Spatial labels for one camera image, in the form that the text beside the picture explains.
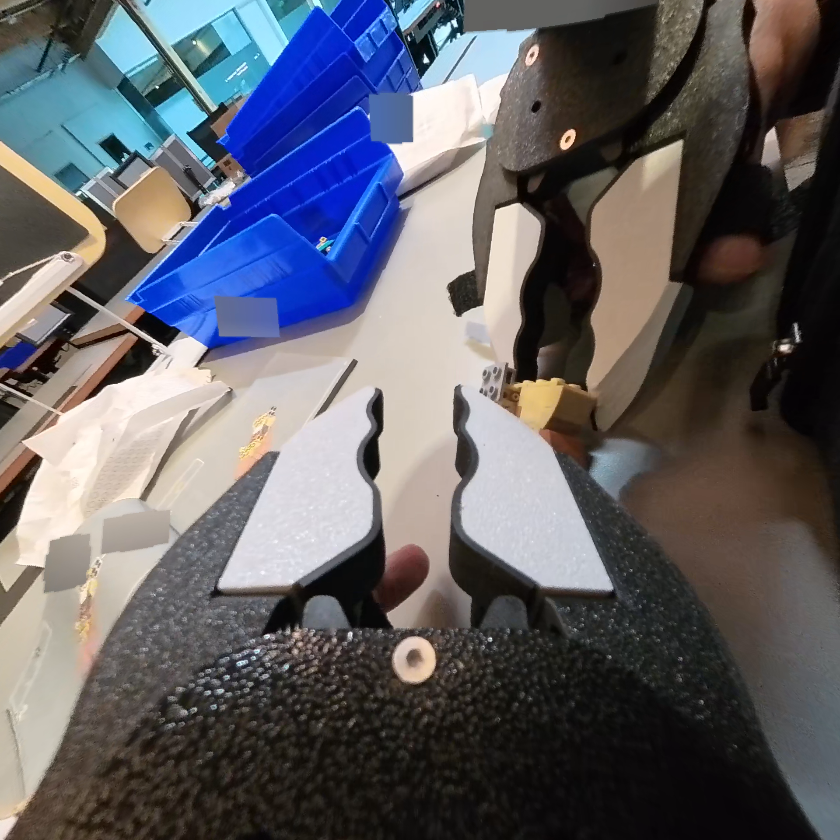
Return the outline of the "stacked blue plastic bins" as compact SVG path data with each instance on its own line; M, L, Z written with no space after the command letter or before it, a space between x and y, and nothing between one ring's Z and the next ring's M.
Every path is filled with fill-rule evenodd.
M222 138L257 175L377 93L412 93L417 69L383 1L311 10Z

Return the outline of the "orange and yellow brick model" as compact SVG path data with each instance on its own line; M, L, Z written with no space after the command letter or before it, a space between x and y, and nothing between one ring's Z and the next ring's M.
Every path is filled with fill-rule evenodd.
M596 398L580 386L554 377L505 385L500 404L536 432L553 451L583 469L591 456L585 437L593 429Z

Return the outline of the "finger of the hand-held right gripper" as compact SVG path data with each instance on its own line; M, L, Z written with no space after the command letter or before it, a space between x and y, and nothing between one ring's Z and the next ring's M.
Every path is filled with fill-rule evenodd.
M681 285L670 279L684 141L629 164L594 202L589 245L600 271L586 387L605 432L641 390Z
M547 277L541 265L543 218L528 205L496 210L486 272L485 321L495 359L520 381L538 373Z

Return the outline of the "white paper sheets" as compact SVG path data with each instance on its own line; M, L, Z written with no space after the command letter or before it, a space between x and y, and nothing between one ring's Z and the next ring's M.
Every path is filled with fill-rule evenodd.
M469 74L412 95L413 139L389 144L402 170L399 196L447 172L462 150L487 141L507 79L504 73L479 84Z

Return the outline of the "person's right hand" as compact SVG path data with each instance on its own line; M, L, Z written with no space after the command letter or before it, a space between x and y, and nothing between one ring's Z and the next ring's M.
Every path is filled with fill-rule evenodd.
M821 82L807 80L812 71L823 74L824 59L832 64L832 30L838 2L755 1L749 27L748 54L758 128L750 141L748 161L760 163L767 132L799 110ZM754 234L726 234L699 252L696 279L727 285L749 279L762 269L765 247Z

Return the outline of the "white tube lamp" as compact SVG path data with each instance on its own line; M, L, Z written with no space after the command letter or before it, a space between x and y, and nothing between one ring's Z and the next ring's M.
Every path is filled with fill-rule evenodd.
M60 293L85 272L88 263L76 253L63 251L33 264L35 272L1 305L1 343L27 326Z

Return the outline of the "black backpack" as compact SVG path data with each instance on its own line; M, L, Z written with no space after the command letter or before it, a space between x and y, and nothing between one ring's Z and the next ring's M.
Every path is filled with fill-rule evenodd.
M778 385L780 413L813 438L837 435L839 354L839 113L826 115L782 287L777 340L750 386L753 411Z

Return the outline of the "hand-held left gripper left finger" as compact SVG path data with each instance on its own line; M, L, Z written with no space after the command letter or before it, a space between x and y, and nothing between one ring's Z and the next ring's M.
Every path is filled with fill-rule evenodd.
M333 404L280 450L222 572L222 595L369 592L384 570L383 393Z

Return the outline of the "black board with tan frame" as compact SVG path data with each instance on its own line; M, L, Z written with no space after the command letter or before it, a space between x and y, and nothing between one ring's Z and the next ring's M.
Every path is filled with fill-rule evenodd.
M102 257L106 242L106 230L92 210L1 145L1 305L35 272L33 264L69 251L86 260L86 272Z

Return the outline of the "crumpled white paper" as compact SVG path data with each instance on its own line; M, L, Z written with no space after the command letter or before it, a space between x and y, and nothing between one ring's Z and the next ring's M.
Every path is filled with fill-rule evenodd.
M210 371L149 372L107 386L27 438L40 466L17 523L17 565L43 568L54 539L115 501L140 498L187 416L228 393Z

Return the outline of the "blue plastic bin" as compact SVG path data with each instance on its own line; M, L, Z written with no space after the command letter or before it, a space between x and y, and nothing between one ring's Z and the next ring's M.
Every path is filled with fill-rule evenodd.
M152 269L128 300L212 348L216 298L274 298L281 327L350 307L394 233L402 172L383 143L323 160L299 148L241 186ZM327 255L316 245L334 238Z

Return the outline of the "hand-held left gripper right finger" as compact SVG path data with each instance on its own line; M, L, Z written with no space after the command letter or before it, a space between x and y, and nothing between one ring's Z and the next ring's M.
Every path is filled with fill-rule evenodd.
M557 455L476 388L454 394L450 570L474 599L605 597L613 582Z

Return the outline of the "person's left hand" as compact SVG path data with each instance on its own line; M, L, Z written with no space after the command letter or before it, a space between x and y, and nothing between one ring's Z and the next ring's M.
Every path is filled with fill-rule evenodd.
M384 573L373 590L375 602L389 613L419 589L428 572L429 558L421 547L407 544L395 550L386 557Z

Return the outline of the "grey instruction booklet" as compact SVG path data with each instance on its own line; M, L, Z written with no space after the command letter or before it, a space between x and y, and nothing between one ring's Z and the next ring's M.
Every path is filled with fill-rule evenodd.
M265 452L328 406L352 360L275 353L212 373L229 393L191 412L140 498L54 539L2 621L2 822L35 792L99 650L164 551Z

